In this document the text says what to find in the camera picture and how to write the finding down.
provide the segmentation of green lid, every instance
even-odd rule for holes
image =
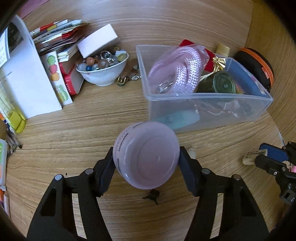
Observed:
[[[237,88],[230,75],[225,71],[215,73],[213,78],[213,87],[216,93],[235,94]]]

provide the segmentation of beige bottle cap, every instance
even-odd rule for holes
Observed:
[[[230,52],[230,48],[223,44],[219,44],[216,50],[216,54],[223,55],[225,57],[229,56],[229,52]]]

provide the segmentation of yellow bottle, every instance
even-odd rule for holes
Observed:
[[[0,112],[15,132],[21,133],[26,126],[25,118],[20,111],[13,107],[2,84],[3,82],[0,83]]]

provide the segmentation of plastic bag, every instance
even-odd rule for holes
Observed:
[[[153,64],[148,83],[153,93],[193,93],[210,57],[205,47],[192,44],[165,52]]]

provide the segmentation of pink braided rope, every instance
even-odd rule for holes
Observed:
[[[148,74],[149,84],[157,90],[160,84],[173,81],[167,93],[193,93],[199,83],[202,64],[198,50],[188,46],[177,48],[154,63]]]

